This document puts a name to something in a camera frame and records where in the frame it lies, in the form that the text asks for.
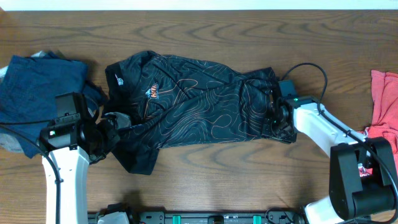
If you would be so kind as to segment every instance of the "blue fabric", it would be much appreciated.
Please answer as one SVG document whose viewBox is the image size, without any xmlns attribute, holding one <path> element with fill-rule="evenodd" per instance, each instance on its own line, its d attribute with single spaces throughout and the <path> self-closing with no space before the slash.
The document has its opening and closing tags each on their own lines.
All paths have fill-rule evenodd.
<svg viewBox="0 0 398 224">
<path fill-rule="evenodd" d="M 64 60 L 50 52 L 43 58 L 13 56 L 6 76 L 0 83 L 0 122 L 29 122 L 57 117 L 55 97 L 69 92 L 84 93 L 101 106 L 106 98 L 101 90 L 86 81 L 87 65 Z M 87 100 L 88 107 L 96 109 Z M 36 142 L 47 123 L 13 125 L 14 131 Z M 27 157 L 38 152 L 34 146 L 17 138 Z"/>
</svg>

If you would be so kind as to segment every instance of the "white arm segment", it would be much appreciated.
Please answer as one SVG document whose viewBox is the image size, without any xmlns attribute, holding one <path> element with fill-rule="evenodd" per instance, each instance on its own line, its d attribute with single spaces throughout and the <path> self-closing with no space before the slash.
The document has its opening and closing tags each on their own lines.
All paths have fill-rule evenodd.
<svg viewBox="0 0 398 224">
<path fill-rule="evenodd" d="M 88 154 L 78 147 L 69 147 L 51 151 L 49 154 L 59 169 L 61 183 L 60 223 L 87 224 L 86 181 L 89 165 Z M 49 162 L 43 158 L 45 177 L 47 180 L 47 220 L 46 224 L 55 223 L 56 185 L 55 176 Z"/>
<path fill-rule="evenodd" d="M 335 123 L 345 130 L 351 130 L 353 135 L 365 141 L 365 135 L 357 133 L 343 124 L 331 115 L 323 105 L 321 105 L 321 109 L 325 110 L 325 114 Z M 320 115 L 316 103 L 309 103 L 294 109 L 294 126 L 298 131 L 310 137 L 328 157 L 330 157 L 330 148 L 332 146 L 340 143 L 357 143 Z M 329 196 L 308 204 L 304 210 L 309 224 L 335 224 L 344 221 L 336 214 Z"/>
</svg>

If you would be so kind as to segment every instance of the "dark clothing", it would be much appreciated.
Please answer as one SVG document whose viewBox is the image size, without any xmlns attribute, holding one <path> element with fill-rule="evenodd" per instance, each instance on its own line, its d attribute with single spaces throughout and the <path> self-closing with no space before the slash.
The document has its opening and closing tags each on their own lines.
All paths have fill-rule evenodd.
<svg viewBox="0 0 398 224">
<path fill-rule="evenodd" d="M 0 83 L 0 122 L 28 122 L 57 117 L 55 97 L 68 92 L 84 93 L 98 105 L 106 98 L 94 84 L 86 81 L 87 65 L 75 60 L 64 60 L 49 53 L 42 58 L 13 56 L 6 76 Z M 87 100 L 92 110 L 94 103 Z M 47 123 L 12 125 L 14 131 L 36 142 L 40 130 Z M 35 147 L 17 138 L 27 157 L 38 152 Z"/>
<path fill-rule="evenodd" d="M 141 52 L 106 69 L 110 101 L 132 126 L 113 154 L 131 173 L 150 174 L 160 148 L 272 136 L 271 68 L 239 73 L 226 65 Z"/>
</svg>

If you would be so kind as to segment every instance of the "printed logo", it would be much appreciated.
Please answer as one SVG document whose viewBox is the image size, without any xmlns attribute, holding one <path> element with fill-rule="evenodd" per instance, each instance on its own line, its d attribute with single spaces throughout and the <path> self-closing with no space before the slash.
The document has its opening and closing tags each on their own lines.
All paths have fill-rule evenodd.
<svg viewBox="0 0 398 224">
<path fill-rule="evenodd" d="M 123 85 L 123 79 L 118 78 L 118 76 L 116 74 L 114 74 L 114 76 L 116 77 L 116 79 L 118 80 L 118 85 Z"/>
<path fill-rule="evenodd" d="M 157 83 L 153 84 L 145 93 L 149 99 L 159 99 L 159 86 Z"/>
</svg>

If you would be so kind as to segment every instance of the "wood grain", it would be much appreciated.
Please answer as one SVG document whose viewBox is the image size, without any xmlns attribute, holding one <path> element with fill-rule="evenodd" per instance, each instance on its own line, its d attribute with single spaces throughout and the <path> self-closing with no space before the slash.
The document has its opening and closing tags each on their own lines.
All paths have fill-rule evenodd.
<svg viewBox="0 0 398 224">
<path fill-rule="evenodd" d="M 2 12 L 0 20 L 0 66 L 14 54 L 59 51 L 86 62 L 105 92 L 105 67 L 141 50 L 212 60 L 240 72 L 271 66 L 279 75 L 314 62 L 329 76 L 324 104 L 357 130 L 371 122 L 370 70 L 398 72 L 395 11 Z M 318 96 L 323 85 L 309 67 L 291 79 L 303 95 Z M 173 147 L 160 151 L 150 176 L 128 174 L 112 155 L 91 166 L 88 209 L 117 202 L 170 211 L 299 207 L 326 196 L 328 179 L 327 156 L 303 135 L 291 145 Z M 0 223 L 45 223 L 40 157 L 0 150 Z"/>
</svg>

